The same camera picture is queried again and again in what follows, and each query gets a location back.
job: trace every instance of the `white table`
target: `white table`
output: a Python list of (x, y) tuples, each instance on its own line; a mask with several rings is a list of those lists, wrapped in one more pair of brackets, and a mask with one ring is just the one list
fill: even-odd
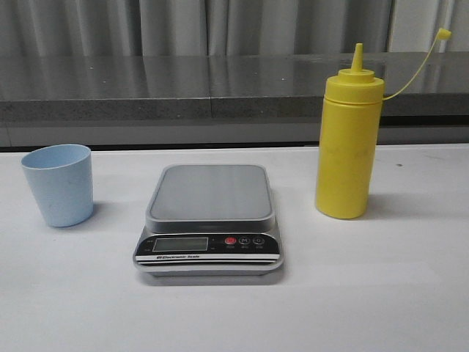
[[(47, 227), (0, 155), (0, 351), (468, 351), (469, 145), (378, 147), (365, 216), (314, 208), (317, 148), (93, 152), (96, 211)], [(286, 262), (153, 279), (132, 253), (169, 164), (261, 164)]]

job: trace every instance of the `yellow squeeze bottle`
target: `yellow squeeze bottle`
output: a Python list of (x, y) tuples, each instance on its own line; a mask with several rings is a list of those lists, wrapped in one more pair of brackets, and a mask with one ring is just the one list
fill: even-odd
[(383, 98), (384, 80), (363, 69), (361, 43), (355, 46), (351, 68), (328, 78), (316, 187), (316, 208), (320, 212), (338, 219), (353, 219), (365, 212), (383, 100), (407, 88), (424, 66), (436, 40), (450, 36), (450, 31), (440, 29), (416, 74), (390, 97)]

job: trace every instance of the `scale weighing platform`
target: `scale weighing platform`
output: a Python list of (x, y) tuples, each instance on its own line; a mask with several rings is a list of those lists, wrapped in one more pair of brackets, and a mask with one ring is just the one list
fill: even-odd
[(264, 168), (163, 170), (133, 254), (138, 269), (155, 276), (262, 275), (283, 261)]

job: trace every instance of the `digital scale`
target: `digital scale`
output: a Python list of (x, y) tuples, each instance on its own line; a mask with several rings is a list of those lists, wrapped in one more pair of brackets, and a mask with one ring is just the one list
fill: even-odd
[(138, 269), (155, 276), (262, 275), (283, 261), (263, 167), (163, 170), (133, 254)]

